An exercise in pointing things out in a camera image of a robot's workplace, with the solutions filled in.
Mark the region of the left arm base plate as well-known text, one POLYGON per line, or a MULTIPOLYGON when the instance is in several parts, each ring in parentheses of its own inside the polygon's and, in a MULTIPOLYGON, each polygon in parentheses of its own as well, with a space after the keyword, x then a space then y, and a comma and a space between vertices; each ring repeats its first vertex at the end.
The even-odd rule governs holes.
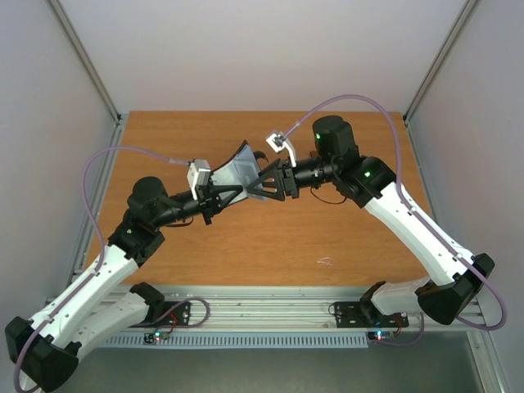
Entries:
POLYGON ((191 317, 192 302, 184 300, 164 301, 162 304, 153 305, 140 323, 135 323, 132 328, 158 328, 175 326, 186 327, 191 317))

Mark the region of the left corner aluminium post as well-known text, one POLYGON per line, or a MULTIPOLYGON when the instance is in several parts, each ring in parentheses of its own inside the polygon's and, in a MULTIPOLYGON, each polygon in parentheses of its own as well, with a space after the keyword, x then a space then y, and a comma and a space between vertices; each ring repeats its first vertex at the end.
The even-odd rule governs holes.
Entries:
POLYGON ((109 94, 101 76, 97 72, 91 57, 89 56, 79 34, 76 31, 67 11, 59 0, 47 0, 46 4, 50 8, 53 16, 56 18, 58 25, 61 27, 65 37, 70 43, 75 55, 78 57, 81 66, 84 68, 89 77, 93 87, 97 90, 98 96, 101 98, 107 112, 115 124, 119 124, 122 115, 117 109, 111 95, 109 94))

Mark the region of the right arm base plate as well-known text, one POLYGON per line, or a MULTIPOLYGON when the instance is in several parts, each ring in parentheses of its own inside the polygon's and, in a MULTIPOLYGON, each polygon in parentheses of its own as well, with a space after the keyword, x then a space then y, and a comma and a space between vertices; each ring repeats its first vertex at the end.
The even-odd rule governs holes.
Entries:
POLYGON ((337 301, 328 306, 328 313, 335 318, 337 328, 407 328, 407 316, 396 313, 380 316, 375 322, 365 318, 358 301, 337 301))

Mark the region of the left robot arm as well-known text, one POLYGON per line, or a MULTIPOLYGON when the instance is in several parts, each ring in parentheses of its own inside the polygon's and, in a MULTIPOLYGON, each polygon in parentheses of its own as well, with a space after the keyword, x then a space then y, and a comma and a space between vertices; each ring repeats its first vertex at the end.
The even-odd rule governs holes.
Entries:
POLYGON ((72 376, 89 352, 117 332, 163 321, 170 312, 165 296, 145 282, 133 285, 104 310, 96 312, 95 308, 160 248, 165 240, 161 228, 180 226, 196 215, 209 224, 215 215, 245 197, 239 182, 209 180, 171 196, 157 177, 138 180, 122 222, 102 243, 89 267, 32 317, 15 317, 6 326, 15 390, 52 392, 72 376))

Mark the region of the aluminium rail frame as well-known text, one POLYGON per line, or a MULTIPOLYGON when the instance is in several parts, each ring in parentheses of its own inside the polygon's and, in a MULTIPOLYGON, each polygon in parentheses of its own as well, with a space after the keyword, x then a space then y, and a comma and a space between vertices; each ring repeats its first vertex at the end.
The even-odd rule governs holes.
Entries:
POLYGON ((358 300, 365 287, 158 285, 167 301, 201 297, 210 304, 209 332, 333 332, 331 304, 358 300))

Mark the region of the right corner aluminium post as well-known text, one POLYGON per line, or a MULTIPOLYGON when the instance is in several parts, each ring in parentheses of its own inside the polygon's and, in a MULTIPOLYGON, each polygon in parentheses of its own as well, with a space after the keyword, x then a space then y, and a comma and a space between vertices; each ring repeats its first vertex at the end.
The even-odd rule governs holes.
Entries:
POLYGON ((419 84, 416 93, 403 114, 403 121, 406 126, 409 125, 410 120, 417 112, 425 96, 429 93, 431 86, 435 83, 437 76, 480 4, 480 0, 467 0, 463 2, 463 5, 460 7, 458 14, 454 18, 452 25, 424 75, 422 82, 419 84))

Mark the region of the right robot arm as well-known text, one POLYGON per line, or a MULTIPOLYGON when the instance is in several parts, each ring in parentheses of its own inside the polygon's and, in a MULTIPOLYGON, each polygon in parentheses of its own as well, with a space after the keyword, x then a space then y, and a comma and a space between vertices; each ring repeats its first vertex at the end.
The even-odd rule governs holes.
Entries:
POLYGON ((304 160, 296 159, 282 133, 270 134, 266 142, 289 157, 263 169, 247 191, 282 201, 297 198, 302 188, 332 183, 344 198, 385 224, 427 272, 419 280, 381 281, 370 287, 359 300, 364 320, 376 325, 396 313, 424 313, 450 325, 481 290, 494 261, 485 253, 474 255, 447 235, 397 184, 384 161, 361 155, 351 125, 340 116, 315 120, 312 130, 316 152, 304 160))

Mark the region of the corner aluminium post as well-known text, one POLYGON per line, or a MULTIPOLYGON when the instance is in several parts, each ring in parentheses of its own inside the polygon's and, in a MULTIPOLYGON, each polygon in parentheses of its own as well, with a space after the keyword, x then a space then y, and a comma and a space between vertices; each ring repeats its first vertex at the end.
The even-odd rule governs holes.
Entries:
POLYGON ((452 25, 424 75, 422 82, 419 84, 416 93, 403 114, 403 121, 406 126, 409 125, 410 120, 417 112, 425 96, 429 93, 431 86, 435 83, 437 76, 480 4, 480 0, 467 0, 463 2, 463 5, 460 7, 458 14, 454 18, 452 25))
POLYGON ((111 95, 109 94, 101 76, 97 72, 91 57, 89 56, 79 34, 76 31, 67 11, 59 0, 47 0, 46 4, 50 8, 53 16, 56 18, 58 25, 61 27, 65 37, 70 43, 75 55, 78 57, 81 66, 84 68, 89 77, 93 87, 97 90, 98 96, 101 98, 107 112, 115 124, 119 124, 122 115, 117 109, 111 95))

